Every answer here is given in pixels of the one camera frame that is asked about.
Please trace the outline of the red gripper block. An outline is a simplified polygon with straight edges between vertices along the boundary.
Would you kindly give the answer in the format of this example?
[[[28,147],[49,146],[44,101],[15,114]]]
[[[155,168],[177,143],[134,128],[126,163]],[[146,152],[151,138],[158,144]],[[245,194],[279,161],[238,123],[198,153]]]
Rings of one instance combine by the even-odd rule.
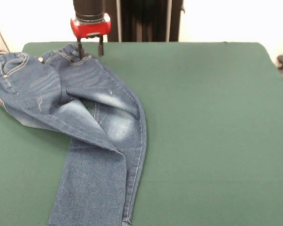
[[[78,19],[70,19],[70,26],[74,36],[77,38],[78,53],[80,58],[85,57],[84,49],[81,43],[82,38],[93,38],[109,34],[111,31],[110,16],[105,13],[103,19],[95,23],[83,23]],[[103,37],[99,37],[98,55],[104,56]]]

